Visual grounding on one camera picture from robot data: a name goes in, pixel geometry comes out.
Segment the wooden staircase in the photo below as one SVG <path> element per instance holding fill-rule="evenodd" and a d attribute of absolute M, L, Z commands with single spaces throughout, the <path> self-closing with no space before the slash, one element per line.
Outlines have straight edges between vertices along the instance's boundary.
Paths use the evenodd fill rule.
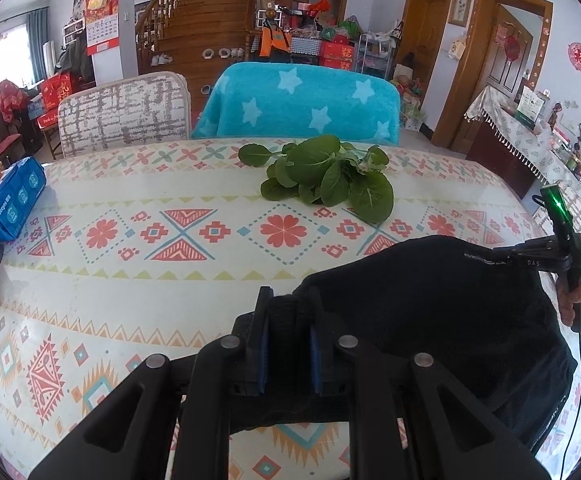
<path fill-rule="evenodd" d="M 250 56 L 261 0 L 150 0 L 135 25 L 138 73 L 182 75 L 200 112 L 223 70 Z"/>

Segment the side table with patterned cloth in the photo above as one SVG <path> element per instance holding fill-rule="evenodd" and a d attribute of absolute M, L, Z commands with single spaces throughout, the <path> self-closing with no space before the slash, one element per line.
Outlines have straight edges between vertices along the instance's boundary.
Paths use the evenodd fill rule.
<path fill-rule="evenodd" d="M 553 151 L 552 133 L 543 129 L 536 136 L 513 115 L 504 110 L 507 96 L 491 86 L 485 87 L 467 108 L 469 122 L 483 119 L 494 128 L 494 137 L 501 148 L 529 169 L 542 184 L 558 184 L 573 223 L 581 232 L 581 180 L 570 171 Z"/>

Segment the metal storage rack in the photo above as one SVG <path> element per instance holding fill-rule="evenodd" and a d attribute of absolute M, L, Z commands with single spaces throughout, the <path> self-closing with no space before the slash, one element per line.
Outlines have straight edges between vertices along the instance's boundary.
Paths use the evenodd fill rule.
<path fill-rule="evenodd" d="M 355 46 L 354 70 L 356 73 L 388 80 L 396 47 L 391 36 L 365 32 Z"/>

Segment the green leafy vegetable bunch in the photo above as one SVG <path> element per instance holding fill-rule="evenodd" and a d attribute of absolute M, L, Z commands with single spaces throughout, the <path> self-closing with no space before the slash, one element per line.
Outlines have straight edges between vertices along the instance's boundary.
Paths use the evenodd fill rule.
<path fill-rule="evenodd" d="M 264 168 L 260 193 L 279 202 L 297 197 L 307 205 L 345 205 L 368 224 L 386 221 L 394 204 L 393 187 L 383 172 L 388 154 L 377 145 L 362 151 L 331 134 L 299 143 L 286 143 L 274 151 L 250 143 L 238 151 L 247 167 Z"/>

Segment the red wall calendar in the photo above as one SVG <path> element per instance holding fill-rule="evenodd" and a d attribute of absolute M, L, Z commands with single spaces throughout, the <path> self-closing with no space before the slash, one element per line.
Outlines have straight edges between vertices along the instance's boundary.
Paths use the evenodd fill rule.
<path fill-rule="evenodd" d="M 119 0 L 85 0 L 86 53 L 119 46 Z"/>

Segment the framed wall picture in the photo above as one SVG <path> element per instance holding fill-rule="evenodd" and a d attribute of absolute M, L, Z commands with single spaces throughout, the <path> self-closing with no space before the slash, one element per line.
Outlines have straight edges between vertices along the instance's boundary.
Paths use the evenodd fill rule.
<path fill-rule="evenodd" d="M 473 0 L 452 0 L 449 19 L 447 22 L 451 25 L 465 27 L 469 19 L 472 1 Z"/>

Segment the turquoise star towel chair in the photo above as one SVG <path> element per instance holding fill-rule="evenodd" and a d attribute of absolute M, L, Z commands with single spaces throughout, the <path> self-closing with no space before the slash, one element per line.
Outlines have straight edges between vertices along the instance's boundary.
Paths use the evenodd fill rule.
<path fill-rule="evenodd" d="M 241 62 L 212 88 L 192 137 L 305 139 L 397 145 L 400 94 L 390 82 L 317 65 Z"/>

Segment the white grey patterned chair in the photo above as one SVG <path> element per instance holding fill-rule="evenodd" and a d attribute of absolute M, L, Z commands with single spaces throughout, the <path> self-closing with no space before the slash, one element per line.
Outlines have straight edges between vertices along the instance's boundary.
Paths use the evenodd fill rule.
<path fill-rule="evenodd" d="M 192 133 L 187 81 L 157 72 L 74 93 L 59 104 L 58 132 L 66 158 L 187 140 Z"/>

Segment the grey window curtain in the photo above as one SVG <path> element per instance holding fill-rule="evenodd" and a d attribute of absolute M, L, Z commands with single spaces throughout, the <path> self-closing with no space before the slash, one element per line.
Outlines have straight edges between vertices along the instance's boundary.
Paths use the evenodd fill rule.
<path fill-rule="evenodd" d="M 32 10 L 26 15 L 33 81 L 46 78 L 44 44 L 48 42 L 48 7 Z"/>

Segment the blue tissue pack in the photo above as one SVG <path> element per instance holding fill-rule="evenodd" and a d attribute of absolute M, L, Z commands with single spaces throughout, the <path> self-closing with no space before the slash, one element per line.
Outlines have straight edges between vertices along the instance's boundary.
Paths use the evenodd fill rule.
<path fill-rule="evenodd" d="M 0 180 L 0 243 L 16 240 L 46 185 L 33 157 L 18 160 Z"/>

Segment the black pants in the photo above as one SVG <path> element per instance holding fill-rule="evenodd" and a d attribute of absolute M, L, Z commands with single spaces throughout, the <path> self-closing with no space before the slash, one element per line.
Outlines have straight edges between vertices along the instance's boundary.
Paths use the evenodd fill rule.
<path fill-rule="evenodd" d="M 453 237 L 395 244 L 305 278 L 273 302 L 290 336 L 324 310 L 338 334 L 438 360 L 531 452 L 568 399 L 577 364 L 537 270 Z"/>

